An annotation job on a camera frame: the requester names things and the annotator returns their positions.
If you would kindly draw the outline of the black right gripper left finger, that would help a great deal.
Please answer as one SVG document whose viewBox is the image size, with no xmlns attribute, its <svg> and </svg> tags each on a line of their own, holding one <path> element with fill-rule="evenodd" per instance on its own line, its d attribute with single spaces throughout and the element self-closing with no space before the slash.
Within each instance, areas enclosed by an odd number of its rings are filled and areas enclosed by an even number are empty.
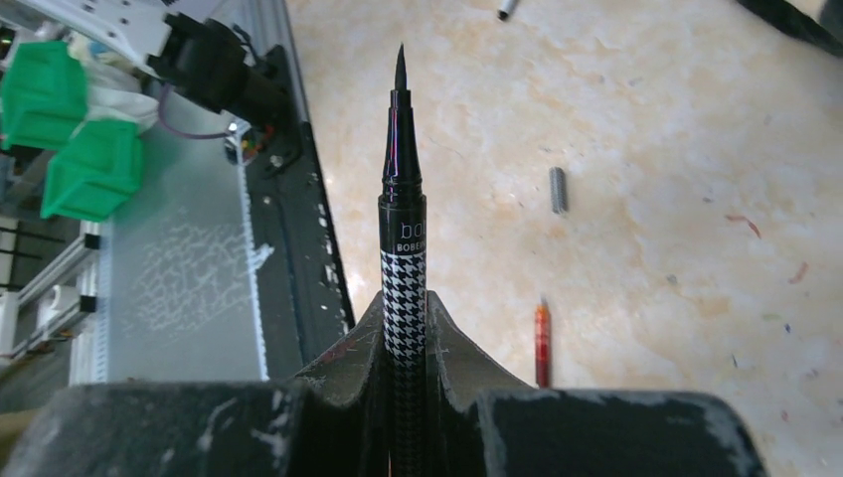
<svg viewBox="0 0 843 477">
<path fill-rule="evenodd" d="M 76 386 L 17 441 L 6 476 L 382 476 L 383 304 L 294 377 Z"/>
</svg>

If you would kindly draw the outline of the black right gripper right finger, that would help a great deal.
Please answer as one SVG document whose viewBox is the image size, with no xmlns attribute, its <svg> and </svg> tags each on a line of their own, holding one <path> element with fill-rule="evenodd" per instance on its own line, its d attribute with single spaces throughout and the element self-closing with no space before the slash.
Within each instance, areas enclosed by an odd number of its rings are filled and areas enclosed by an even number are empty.
<svg viewBox="0 0 843 477">
<path fill-rule="evenodd" d="M 763 476 L 739 415 L 692 392 L 537 389 L 427 296 L 433 476 Z"/>
</svg>

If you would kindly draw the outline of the grey checkered pen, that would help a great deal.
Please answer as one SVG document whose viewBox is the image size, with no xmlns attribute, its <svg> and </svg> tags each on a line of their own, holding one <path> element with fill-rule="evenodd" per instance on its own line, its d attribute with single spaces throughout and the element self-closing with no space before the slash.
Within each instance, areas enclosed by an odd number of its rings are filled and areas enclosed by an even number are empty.
<svg viewBox="0 0 843 477">
<path fill-rule="evenodd" d="M 392 375 L 391 472 L 425 474 L 426 197 L 405 47 L 391 90 L 378 199 L 383 338 Z"/>
</svg>

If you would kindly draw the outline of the grey checkered pen cap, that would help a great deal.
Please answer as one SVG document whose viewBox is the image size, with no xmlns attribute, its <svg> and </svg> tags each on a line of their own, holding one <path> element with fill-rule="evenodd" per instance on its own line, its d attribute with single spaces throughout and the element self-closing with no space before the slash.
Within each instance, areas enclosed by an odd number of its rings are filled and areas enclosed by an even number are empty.
<svg viewBox="0 0 843 477">
<path fill-rule="evenodd" d="M 564 214 L 569 210 L 567 176 L 560 167 L 553 167 L 549 170 L 550 192 L 552 211 L 555 214 Z"/>
</svg>

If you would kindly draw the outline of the white marker with black cap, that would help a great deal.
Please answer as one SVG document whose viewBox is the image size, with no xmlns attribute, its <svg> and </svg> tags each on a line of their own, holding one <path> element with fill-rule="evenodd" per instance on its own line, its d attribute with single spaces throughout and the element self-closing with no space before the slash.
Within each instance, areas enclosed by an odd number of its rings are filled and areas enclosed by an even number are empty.
<svg viewBox="0 0 843 477">
<path fill-rule="evenodd" d="M 518 0 L 503 0 L 497 9 L 497 18 L 500 21 L 507 21 L 513 14 L 517 5 Z"/>
</svg>

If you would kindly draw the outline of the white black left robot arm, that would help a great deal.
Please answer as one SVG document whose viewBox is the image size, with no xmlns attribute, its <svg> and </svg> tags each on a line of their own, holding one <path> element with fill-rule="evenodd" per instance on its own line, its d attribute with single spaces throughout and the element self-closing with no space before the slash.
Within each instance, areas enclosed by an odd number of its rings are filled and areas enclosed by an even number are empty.
<svg viewBox="0 0 843 477">
<path fill-rule="evenodd" d="M 253 126 L 296 127 L 293 97 L 279 67 L 247 64 L 235 31 L 146 1 L 25 1 L 25 6 L 98 42 L 213 112 Z"/>
</svg>

